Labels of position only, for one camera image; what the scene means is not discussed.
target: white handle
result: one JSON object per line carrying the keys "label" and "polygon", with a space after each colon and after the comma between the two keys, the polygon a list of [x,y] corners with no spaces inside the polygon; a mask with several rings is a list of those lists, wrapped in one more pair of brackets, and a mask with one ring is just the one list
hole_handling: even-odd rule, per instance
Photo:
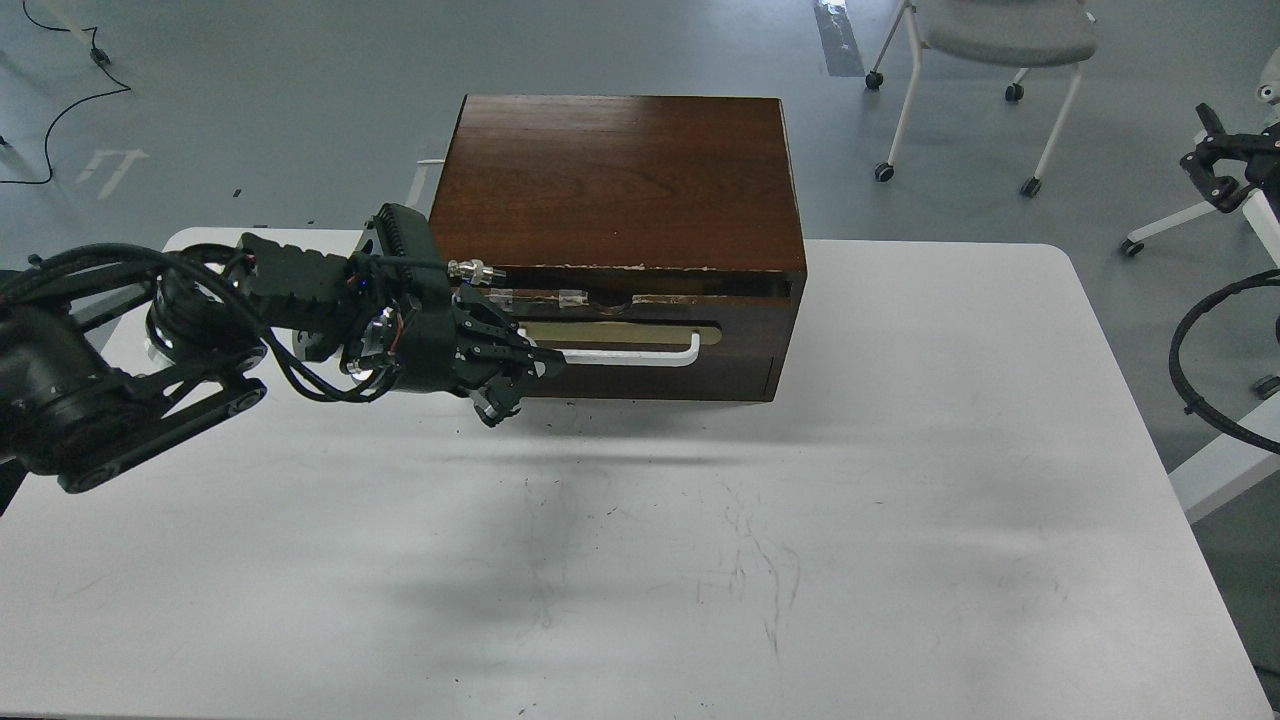
{"label": "white handle", "polygon": [[672,352],[648,350],[561,350],[570,365],[623,365],[631,368],[684,368],[698,360],[701,333],[689,333],[689,348]]}

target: gray chair seat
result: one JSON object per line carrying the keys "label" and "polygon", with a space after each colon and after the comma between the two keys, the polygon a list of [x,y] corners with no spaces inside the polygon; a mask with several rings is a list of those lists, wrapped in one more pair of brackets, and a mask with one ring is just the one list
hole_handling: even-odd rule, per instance
{"label": "gray chair seat", "polygon": [[1093,23],[1076,0],[916,0],[922,40],[966,60],[1048,68],[1088,60]]}

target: gray floor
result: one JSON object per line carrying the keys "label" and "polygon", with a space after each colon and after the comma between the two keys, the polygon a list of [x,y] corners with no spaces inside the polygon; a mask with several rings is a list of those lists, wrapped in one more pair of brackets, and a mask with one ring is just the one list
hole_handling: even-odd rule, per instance
{"label": "gray floor", "polygon": [[[1097,311],[1161,457],[1176,466],[1212,436],[1181,413],[1165,373],[1181,314],[1270,260],[1239,215],[1212,215],[1151,242],[1133,261],[1125,233],[1193,204],[1178,169],[1212,104],[1256,131],[1252,99],[1280,41],[1274,0],[1093,3],[1101,49],[1033,201],[1016,193],[1066,88],[1033,73],[1002,101],[1009,73],[937,54],[892,183],[870,179],[905,92],[909,55],[890,49],[879,94],[827,73],[812,0],[413,3],[65,1],[133,94],[92,101],[52,136],[55,183],[0,187],[0,266],[86,242],[160,247],[191,225],[351,228],[404,201],[415,160],[439,158],[467,92],[753,95],[783,100],[806,237],[1044,242],[1065,250]],[[849,3],[854,40],[874,60],[893,0]],[[40,4],[32,12],[56,24]],[[41,137],[70,101],[109,90],[67,33],[0,6],[0,174],[40,177]],[[120,163],[96,151],[141,150]],[[419,208],[430,204],[434,170]],[[851,269],[856,282],[856,269]],[[1188,370],[1228,414],[1277,369],[1276,305],[1224,306],[1188,341]],[[1053,382],[1053,378],[1044,378]],[[1254,661],[1280,669],[1280,480],[1196,530]],[[1271,683],[1274,703],[1280,687]]]}

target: wooden box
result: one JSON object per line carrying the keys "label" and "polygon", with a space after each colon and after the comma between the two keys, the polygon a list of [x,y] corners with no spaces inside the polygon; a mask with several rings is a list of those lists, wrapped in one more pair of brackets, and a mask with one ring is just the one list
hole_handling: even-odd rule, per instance
{"label": "wooden box", "polygon": [[468,96],[430,217],[442,256],[539,345],[672,351],[681,368],[570,365],[543,395],[768,401],[805,282],[782,104]]}

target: black cable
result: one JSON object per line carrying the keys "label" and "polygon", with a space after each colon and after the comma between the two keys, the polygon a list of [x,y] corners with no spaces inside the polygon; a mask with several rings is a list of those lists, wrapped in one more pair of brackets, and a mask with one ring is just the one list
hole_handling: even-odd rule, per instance
{"label": "black cable", "polygon": [[[223,301],[237,322],[266,343],[289,386],[303,397],[319,402],[372,402],[389,392],[394,384],[396,373],[387,369],[374,373],[351,389],[339,389],[329,384],[280,343],[271,327],[262,320],[244,296],[233,292],[221,277],[205,265],[178,254],[160,252],[134,245],[99,243],[76,247],[47,260],[38,258],[32,260],[32,268],[9,278],[0,286],[0,310],[17,305],[41,287],[78,272],[131,260],[155,263],[209,290],[218,300]],[[306,379],[312,387],[305,387],[297,375],[302,375],[302,379]],[[370,388],[374,392],[365,395]]]}
{"label": "black cable", "polygon": [[[35,24],[36,27],[41,27],[41,28],[45,28],[45,29],[51,29],[54,32],[70,32],[70,28],[51,27],[51,26],[46,26],[46,24],[36,20],[36,18],[31,17],[31,12],[27,10],[27,0],[22,0],[22,14],[27,15],[27,19],[31,20],[32,24]],[[102,53],[101,50],[99,50],[99,47],[97,47],[97,26],[83,28],[83,32],[91,33],[90,35],[90,58],[93,59],[93,64],[97,65],[97,69],[102,70],[102,74],[105,74],[108,78],[110,78],[111,82],[114,82],[115,85],[118,85],[119,88],[113,90],[110,92],[99,92],[97,95],[90,95],[88,97],[81,97],[79,100],[77,100],[77,101],[72,102],[70,105],[68,105],[67,108],[64,108],[63,111],[58,113],[58,117],[54,118],[54,122],[49,123],[49,128],[45,131],[45,169],[49,172],[49,177],[46,177],[42,181],[13,181],[13,179],[6,179],[6,181],[0,181],[0,184],[46,184],[49,182],[52,182],[52,179],[54,179],[54,161],[50,160],[50,158],[49,158],[49,136],[52,135],[54,126],[58,124],[58,120],[63,119],[63,115],[65,115],[67,113],[70,113],[73,109],[76,109],[82,102],[88,102],[90,100],[97,100],[99,97],[108,97],[108,96],[111,96],[111,95],[119,95],[122,92],[129,92],[131,90],[133,90],[128,85],[125,85],[125,83],[120,82],[119,79],[116,79],[116,77],[113,76],[111,72],[106,69],[106,63],[109,63],[110,60],[108,60],[106,59],[106,54]]]}
{"label": "black cable", "polygon": [[1187,402],[1188,415],[1194,413],[1225,436],[1234,437],[1235,439],[1247,442],[1254,447],[1261,447],[1267,452],[1280,454],[1280,442],[1260,436],[1258,433],[1242,427],[1239,423],[1231,420],[1216,407],[1210,405],[1201,393],[1196,392],[1190,380],[1187,379],[1187,373],[1183,372],[1181,363],[1183,341],[1187,338],[1187,333],[1190,332],[1192,325],[1194,325],[1197,320],[1233,295],[1254,287],[1280,287],[1280,279],[1276,278],[1280,278],[1280,269],[1249,275],[1243,281],[1234,282],[1197,302],[1187,313],[1183,320],[1178,323],[1178,329],[1174,331],[1174,340],[1169,346],[1169,378],[1174,383],[1174,389],[1176,389],[1178,395]]}

